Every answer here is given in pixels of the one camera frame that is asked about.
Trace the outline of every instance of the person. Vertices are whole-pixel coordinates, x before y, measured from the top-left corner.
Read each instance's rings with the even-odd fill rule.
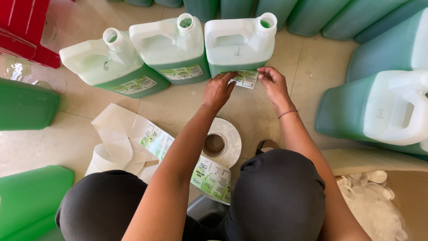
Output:
[[[371,240],[305,129],[285,77],[272,67],[257,71],[279,116],[287,149],[277,148],[271,140],[261,142],[258,155],[242,164],[230,209],[217,228],[186,216],[189,182],[211,123],[234,88],[236,82],[228,82],[235,72],[208,81],[202,105],[174,140],[149,185],[120,170],[94,173],[76,183],[56,215],[65,239]]]

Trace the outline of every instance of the tile floor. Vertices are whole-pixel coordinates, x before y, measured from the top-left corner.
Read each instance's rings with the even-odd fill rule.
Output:
[[[127,30],[133,24],[178,17],[185,12],[153,3],[142,8],[125,2],[105,0],[51,0],[48,11],[55,20],[52,48],[61,49],[89,39],[100,39],[108,27]],[[310,135],[320,149],[359,147],[348,140],[331,138],[314,128],[318,102],[323,92],[344,82],[346,66],[358,45],[277,32],[275,51],[268,66],[277,68],[287,78],[288,92]],[[61,105],[52,125],[40,131],[0,132],[0,177],[46,165],[62,165],[73,170],[80,180],[101,140],[91,125],[110,103],[118,104],[153,121],[172,136],[177,136],[202,102],[206,82],[184,86],[170,85],[165,91],[141,99],[131,99],[85,84],[64,66],[58,69],[33,64],[0,54],[0,77],[33,83],[46,81],[61,96]],[[276,113],[269,104],[260,82],[254,90],[237,87],[219,115],[238,129],[242,138],[241,157],[232,167],[232,183],[239,166],[253,157],[257,144],[272,139],[285,147]],[[190,198],[198,193],[190,186]]]

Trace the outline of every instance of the foot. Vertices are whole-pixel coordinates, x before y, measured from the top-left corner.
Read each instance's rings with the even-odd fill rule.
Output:
[[[257,147],[256,156],[273,149],[279,149],[279,145],[271,139],[263,140],[259,143]]]

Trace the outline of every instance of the dark gray shorts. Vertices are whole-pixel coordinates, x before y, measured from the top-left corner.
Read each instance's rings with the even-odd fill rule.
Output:
[[[120,241],[146,187],[125,171],[88,175],[66,193],[56,223],[67,241]],[[183,240],[315,241],[324,220],[324,188],[303,155],[268,151],[242,164],[221,224],[211,229],[187,216]]]

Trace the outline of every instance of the bracelet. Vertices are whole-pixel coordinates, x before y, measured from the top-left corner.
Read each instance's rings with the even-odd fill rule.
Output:
[[[278,116],[278,119],[279,119],[279,118],[281,118],[281,116],[283,116],[283,115],[285,115],[285,114],[288,114],[288,113],[290,113],[290,112],[292,112],[292,111],[297,112],[297,110],[296,110],[296,109],[294,109],[294,110],[290,110],[290,111],[287,111],[287,112],[285,112],[284,114],[282,114],[282,115]]]

